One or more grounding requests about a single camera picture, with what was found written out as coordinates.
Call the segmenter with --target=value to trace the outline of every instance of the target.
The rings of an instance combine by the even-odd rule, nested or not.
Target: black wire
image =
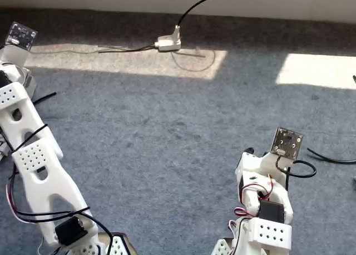
[[[356,159],[345,159],[345,160],[343,160],[343,159],[332,159],[332,158],[325,157],[325,156],[313,151],[310,148],[307,148],[307,150],[309,152],[311,152],[312,154],[318,156],[319,158],[323,159],[326,162],[332,162],[332,163],[337,163],[337,164],[356,164]]]
[[[45,124],[44,126],[42,126],[41,128],[39,128],[38,130],[36,130],[35,132],[33,132],[29,137],[27,137],[24,142],[22,142],[15,150],[13,150],[12,152],[15,152],[17,150],[19,150],[26,142],[28,142],[32,137],[34,137],[39,131],[43,130],[45,127],[47,127],[48,125]],[[20,214],[20,215],[24,215],[24,216],[46,216],[46,215],[56,215],[56,214],[64,214],[66,213],[66,215],[64,216],[59,216],[59,217],[55,217],[55,218],[50,218],[50,219],[42,219],[42,220],[34,220],[34,219],[24,219],[21,218],[22,220],[26,221],[26,222],[33,222],[33,223],[39,223],[39,222],[51,222],[51,221],[56,221],[59,219],[63,219],[66,217],[70,217],[73,216],[75,214],[78,214],[80,212],[86,211],[88,210],[90,207],[86,207],[84,209],[80,209],[79,211],[61,211],[61,212],[46,212],[46,213],[27,213],[27,212],[21,212],[16,208],[16,204],[14,202],[14,196],[13,196],[13,187],[14,187],[14,180],[15,180],[15,176],[18,172],[16,171],[16,165],[13,165],[13,171],[12,171],[12,175],[10,176],[9,180],[9,193],[10,193],[10,203],[11,203],[11,207],[13,208],[13,210]]]
[[[182,23],[183,19],[187,16],[187,14],[194,9],[196,6],[202,4],[203,2],[208,1],[208,0],[200,0],[197,3],[195,3],[193,6],[191,6],[179,19],[177,25],[180,26],[180,24]]]
[[[289,174],[286,174],[286,177],[285,177],[285,190],[288,191],[288,187],[289,187]]]
[[[15,148],[12,153],[17,152],[23,145],[25,145],[32,137],[34,137],[39,131],[43,130],[45,127],[47,127],[48,124],[44,124],[42,127],[34,131],[28,138],[26,138],[17,148]]]
[[[58,247],[55,251],[51,253],[51,255],[56,255],[61,250],[61,247]]]
[[[112,233],[101,223],[99,222],[97,219],[95,219],[94,217],[86,214],[86,213],[79,213],[79,215],[82,215],[84,217],[87,217],[88,219],[92,220],[93,222],[95,222],[98,226],[100,226],[110,237],[110,243],[109,246],[107,248],[107,255],[110,255],[110,251],[111,251],[111,246],[112,246],[112,242],[113,242],[113,236]]]
[[[309,174],[295,174],[295,173],[291,173],[289,172],[288,170],[284,170],[282,168],[279,168],[278,167],[278,162],[279,160],[281,159],[281,157],[279,156],[278,159],[276,160],[276,168],[281,171],[282,173],[285,173],[287,176],[293,176],[293,177],[298,177],[298,178],[310,178],[310,177],[313,177],[314,175],[316,175],[317,173],[317,169],[314,165],[312,165],[311,163],[309,162],[306,162],[306,161],[301,161],[301,160],[297,160],[297,161],[294,161],[293,164],[297,164],[297,163],[301,163],[301,164],[305,164],[307,166],[309,166],[311,169],[313,169],[313,172],[312,173],[309,173]]]
[[[239,233],[238,233],[238,240],[236,241],[236,245],[235,245],[235,248],[233,250],[237,250],[238,248],[238,244],[239,244],[239,240],[240,240],[240,233],[241,233],[241,227],[242,227],[242,223],[244,220],[251,220],[251,218],[242,218],[241,221],[240,221],[240,224],[239,224]]]
[[[51,94],[45,95],[45,96],[43,96],[43,97],[41,97],[41,98],[35,100],[35,101],[33,102],[33,105],[37,105],[37,104],[39,104],[39,103],[41,103],[41,102],[43,102],[43,101],[45,101],[45,100],[47,100],[47,99],[49,99],[49,98],[54,97],[55,95],[57,95],[57,92],[53,92],[53,93],[51,93]]]
[[[123,49],[120,47],[114,47],[114,46],[98,46],[99,48],[111,48],[111,49],[115,49],[115,50],[111,50],[111,51],[98,51],[98,53],[115,53],[115,52],[138,52],[138,51],[148,51],[150,49],[154,49],[155,45],[154,44],[150,44],[147,46],[144,46],[142,48],[135,48],[135,49]]]

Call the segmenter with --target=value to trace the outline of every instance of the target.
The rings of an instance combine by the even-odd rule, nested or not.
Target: wire bundle
[[[33,102],[34,104],[36,103],[40,103],[42,101],[44,101],[47,98],[50,98],[52,96],[54,96],[55,93],[49,94],[47,96],[44,96],[40,99],[38,99],[37,101]],[[46,128],[48,126],[48,124],[43,125],[42,127],[40,127],[38,130],[34,131],[29,137],[27,137],[18,147],[13,148],[12,145],[10,144],[9,140],[7,139],[7,137],[4,135],[4,139],[7,142],[11,153],[14,153],[16,151],[18,151],[20,148],[22,148],[28,141],[30,141],[38,132],[40,132],[41,130],[43,130],[44,128]],[[84,211],[87,211],[90,209],[89,206],[80,209],[78,211],[59,211],[59,212],[43,212],[43,213],[28,213],[28,212],[23,212],[23,211],[19,211],[18,208],[16,207],[16,203],[14,200],[14,196],[13,196],[13,187],[14,187],[14,181],[15,181],[15,177],[16,175],[19,174],[19,171],[17,171],[16,165],[13,164],[13,171],[11,176],[8,179],[8,182],[6,184],[6,198],[7,198],[7,202],[10,206],[11,212],[14,215],[14,217],[19,220],[22,223],[27,223],[27,224],[37,224],[37,223],[45,223],[45,222],[53,222],[53,221],[57,221],[60,219],[64,219],[64,218],[68,218],[68,217],[72,217],[74,215],[80,215],[80,216],[84,216],[90,220],[92,220],[93,222],[95,222],[98,226],[100,226],[109,236],[110,238],[110,244],[108,246],[108,250],[107,250],[107,254],[110,254],[111,251],[111,247],[112,247],[112,243],[113,243],[113,235],[111,234],[111,232],[97,219],[95,219],[94,217],[90,216],[89,214],[86,214]],[[55,216],[52,218],[46,218],[46,219],[30,219],[30,218],[24,218],[22,216],[25,217],[39,217],[39,216]],[[58,247],[55,251],[53,251],[51,253],[51,255],[55,255],[60,251],[61,247]]]
[[[264,186],[260,185],[259,183],[255,183],[255,182],[249,183],[249,184],[243,186],[243,187],[240,189],[240,203],[243,204],[243,191],[244,191],[244,189],[245,189],[245,188],[248,188],[248,187],[250,187],[250,186],[258,186],[258,187],[261,187],[261,188],[263,188],[263,190],[266,192],[265,195],[263,195],[262,197],[259,197],[259,200],[268,199],[268,198],[271,196],[271,194],[272,194],[273,186],[274,186],[273,181],[272,181],[272,178],[271,178],[270,175],[269,175],[269,178],[270,178],[270,183],[271,183],[271,190],[270,190],[269,192],[267,191],[267,189],[266,189]]]

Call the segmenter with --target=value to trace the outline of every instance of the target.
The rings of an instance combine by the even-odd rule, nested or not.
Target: gray carpet
[[[34,51],[58,44],[139,47],[170,33],[177,19],[3,9],[0,38],[15,20],[39,31],[35,46],[41,48]],[[139,254],[210,254],[218,238],[231,236],[226,223],[237,206],[234,170],[241,151],[253,146],[261,155],[276,127],[283,126],[305,134],[299,157],[318,169],[312,179],[290,180],[291,254],[354,254],[355,166],[319,162],[308,157],[306,147],[356,157],[355,90],[277,86],[275,80],[289,53],[355,56],[356,27],[189,16],[182,35],[187,49],[226,51],[212,78],[204,78],[205,71],[184,78],[195,70],[190,58],[183,68],[191,70],[185,71],[170,53],[156,51],[30,58],[58,66],[31,66],[39,84],[35,97],[58,92],[38,112],[93,215],[110,230],[127,233]],[[90,70],[95,59],[113,71]],[[77,68],[66,68],[73,61]],[[157,71],[142,74],[145,69]],[[9,162],[2,163],[0,187],[10,172]],[[16,195],[24,208],[20,183]],[[12,217],[4,191],[0,206],[0,254],[36,254],[40,234]]]

